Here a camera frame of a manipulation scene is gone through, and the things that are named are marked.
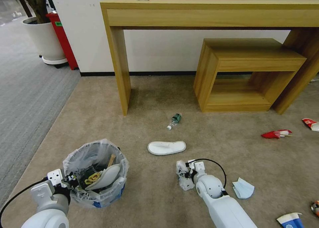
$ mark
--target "white wall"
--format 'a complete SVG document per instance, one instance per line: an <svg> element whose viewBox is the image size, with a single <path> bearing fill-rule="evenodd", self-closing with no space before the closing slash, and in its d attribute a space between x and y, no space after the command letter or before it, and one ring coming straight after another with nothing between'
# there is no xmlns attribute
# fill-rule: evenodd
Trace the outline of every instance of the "white wall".
<svg viewBox="0 0 319 228"><path fill-rule="evenodd" d="M81 72L114 71L99 2L53 0ZM275 38L289 31L125 31L130 71L196 70L203 38Z"/></svg>

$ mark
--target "plastic bottle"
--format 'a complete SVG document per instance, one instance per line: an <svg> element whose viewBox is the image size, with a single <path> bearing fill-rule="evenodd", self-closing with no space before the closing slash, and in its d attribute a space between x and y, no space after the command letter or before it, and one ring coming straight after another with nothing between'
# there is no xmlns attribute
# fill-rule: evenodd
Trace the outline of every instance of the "plastic bottle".
<svg viewBox="0 0 319 228"><path fill-rule="evenodd" d="M172 127L176 126L176 125L180 122L181 118L182 118L182 115L180 115L180 114L175 114L175 115L172 117L171 122L170 122L169 125L167 126L167 129L168 129L168 130L171 130Z"/></svg>

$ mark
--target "wooden side table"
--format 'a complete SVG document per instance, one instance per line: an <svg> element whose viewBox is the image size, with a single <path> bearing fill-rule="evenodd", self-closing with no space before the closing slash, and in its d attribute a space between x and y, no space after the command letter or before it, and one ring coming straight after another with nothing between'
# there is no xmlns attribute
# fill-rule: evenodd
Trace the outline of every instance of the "wooden side table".
<svg viewBox="0 0 319 228"><path fill-rule="evenodd" d="M307 61L274 103L280 114L319 72L319 0L103 0L100 4L123 115L131 94L124 30L291 30L284 45Z"/></svg>
<svg viewBox="0 0 319 228"><path fill-rule="evenodd" d="M267 111L306 58L274 39L204 39L194 82L203 112ZM253 72L216 79L218 72Z"/></svg>

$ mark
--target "beige carpet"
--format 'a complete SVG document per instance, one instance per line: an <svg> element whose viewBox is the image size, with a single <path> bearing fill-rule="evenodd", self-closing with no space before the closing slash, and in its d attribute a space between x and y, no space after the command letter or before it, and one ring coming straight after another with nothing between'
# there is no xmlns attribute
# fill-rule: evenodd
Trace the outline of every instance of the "beige carpet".
<svg viewBox="0 0 319 228"><path fill-rule="evenodd" d="M258 113L200 112L193 89L194 77L132 77L132 95L122 116L114 77L81 78L51 130L43 140L15 192L46 172L82 144L107 138L127 156L130 168L123 196L102 209L85 209L71 203L70 227L214 227L204 201L195 190L183 191L175 174L177 160L210 158L227 173L226 190L235 197L231 182L241 177L256 189L246 200L237 199L259 228L280 227L277 217L301 212L305 227L318 227L310 211L318 199L319 133L301 119L319 119L319 83L310 84L289 110ZM166 129L170 117L183 115L179 126ZM260 134L290 129L293 137L264 139ZM154 156L150 141L183 140L184 152ZM207 172L220 169L205 162ZM35 212L28 192L8 207L4 227L20 227Z"/></svg>

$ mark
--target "floor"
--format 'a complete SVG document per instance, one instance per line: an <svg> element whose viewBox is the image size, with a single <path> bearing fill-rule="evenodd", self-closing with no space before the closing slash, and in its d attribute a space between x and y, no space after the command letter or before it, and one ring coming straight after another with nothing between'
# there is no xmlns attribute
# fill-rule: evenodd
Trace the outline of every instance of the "floor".
<svg viewBox="0 0 319 228"><path fill-rule="evenodd" d="M0 0L0 27L26 16L19 0Z"/></svg>
<svg viewBox="0 0 319 228"><path fill-rule="evenodd" d="M39 58L21 21L0 27L0 206L80 80Z"/></svg>
<svg viewBox="0 0 319 228"><path fill-rule="evenodd" d="M129 160L126 187L120 200L107 208L86 209L71 202L70 227L214 227L207 207L195 190L183 191L175 174L177 160L210 158L227 173L226 190L241 177L255 186L252 197L237 199L259 228L280 227L276 218L301 212L305 227L318 227L310 211L318 199L319 133L301 121L319 119L319 83L313 82L283 115L206 113L199 110L193 76L132 77L128 115L122 116L115 77L83 77L43 140L14 193L62 167L63 159L84 143L107 138ZM175 113L181 123L166 129ZM264 132L290 129L292 137L264 139ZM151 141L183 140L184 152L155 156ZM206 171L220 169L205 162ZM28 192L5 211L4 227L20 227L35 213Z"/></svg>

